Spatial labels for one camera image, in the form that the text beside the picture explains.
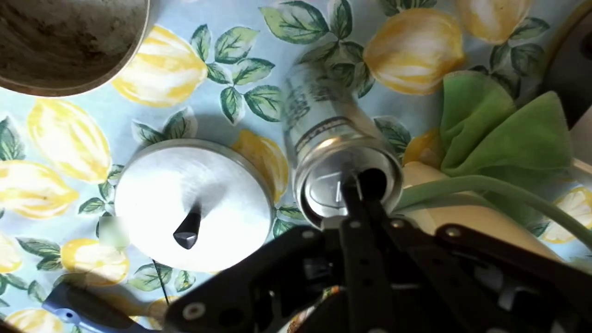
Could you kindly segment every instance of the metal cylinder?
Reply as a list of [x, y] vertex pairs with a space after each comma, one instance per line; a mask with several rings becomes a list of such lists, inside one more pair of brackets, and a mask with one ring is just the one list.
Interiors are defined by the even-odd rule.
[[293, 184], [310, 221], [348, 216], [345, 181], [361, 181], [387, 212], [402, 194], [402, 166], [350, 90], [319, 64], [298, 64], [289, 77], [284, 116]]

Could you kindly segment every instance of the green napkin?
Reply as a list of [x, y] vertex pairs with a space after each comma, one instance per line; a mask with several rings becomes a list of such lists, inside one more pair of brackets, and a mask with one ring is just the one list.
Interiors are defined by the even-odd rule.
[[[572, 164], [570, 131], [556, 92], [524, 107], [482, 72], [454, 72], [445, 77], [441, 123], [443, 171], [448, 175], [493, 175], [533, 190]], [[487, 195], [519, 221], [533, 214], [502, 195]]]

